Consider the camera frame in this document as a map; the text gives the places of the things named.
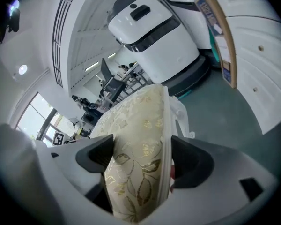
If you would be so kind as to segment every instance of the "black metal railing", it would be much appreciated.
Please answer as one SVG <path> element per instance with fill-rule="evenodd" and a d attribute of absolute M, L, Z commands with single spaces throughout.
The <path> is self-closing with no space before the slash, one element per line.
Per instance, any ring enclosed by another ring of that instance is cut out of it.
<path fill-rule="evenodd" d="M 62 88 L 61 72 L 60 72 L 60 46 L 61 36 L 64 28 L 67 13 L 73 0 L 60 0 L 57 13 L 55 16 L 53 36 L 52 36 L 52 59 L 54 67 L 55 80 Z"/>

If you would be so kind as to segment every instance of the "gray floor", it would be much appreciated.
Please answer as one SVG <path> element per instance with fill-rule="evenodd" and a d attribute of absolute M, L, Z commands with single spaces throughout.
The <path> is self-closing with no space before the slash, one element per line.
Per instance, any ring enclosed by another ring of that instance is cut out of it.
<path fill-rule="evenodd" d="M 223 80 L 220 71 L 212 71 L 180 101 L 196 139 L 239 149 L 281 176 L 281 124 L 262 135 L 246 100 Z"/>

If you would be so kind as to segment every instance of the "cream fabric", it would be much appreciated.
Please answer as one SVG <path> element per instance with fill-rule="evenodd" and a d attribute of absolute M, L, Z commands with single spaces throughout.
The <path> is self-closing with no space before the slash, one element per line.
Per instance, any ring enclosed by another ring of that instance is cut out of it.
<path fill-rule="evenodd" d="M 105 182 L 115 217 L 137 223 L 156 208 L 163 140 L 163 86 L 153 84 L 106 112 L 90 137 L 113 134 Z"/>

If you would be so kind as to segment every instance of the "cabinet door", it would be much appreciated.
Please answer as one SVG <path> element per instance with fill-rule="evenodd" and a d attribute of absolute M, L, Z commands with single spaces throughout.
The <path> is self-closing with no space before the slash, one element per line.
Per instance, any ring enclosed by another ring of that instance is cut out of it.
<path fill-rule="evenodd" d="M 281 23 L 259 17 L 227 21 L 237 56 L 262 71 L 281 91 Z"/>
<path fill-rule="evenodd" d="M 226 17 L 256 16 L 281 21 L 267 0 L 217 0 Z"/>
<path fill-rule="evenodd" d="M 253 110 L 262 134 L 281 122 L 281 90 L 267 75 L 239 56 L 237 89 Z"/>

